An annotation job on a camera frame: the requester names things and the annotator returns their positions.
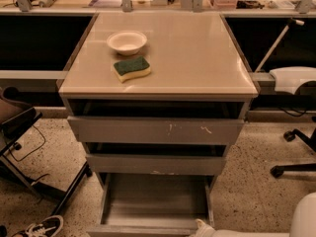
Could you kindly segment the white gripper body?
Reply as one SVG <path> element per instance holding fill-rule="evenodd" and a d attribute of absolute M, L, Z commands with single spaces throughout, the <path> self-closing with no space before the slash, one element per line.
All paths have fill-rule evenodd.
<path fill-rule="evenodd" d="M 206 224 L 203 220 L 197 219 L 197 231 L 190 237 L 211 237 L 215 230 L 209 224 Z"/>

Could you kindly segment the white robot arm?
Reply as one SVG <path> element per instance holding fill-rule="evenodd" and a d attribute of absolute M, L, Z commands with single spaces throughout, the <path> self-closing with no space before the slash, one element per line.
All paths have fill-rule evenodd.
<path fill-rule="evenodd" d="M 316 237 L 316 193 L 305 196 L 296 206 L 288 233 L 215 230 L 197 219 L 197 231 L 189 237 Z"/>

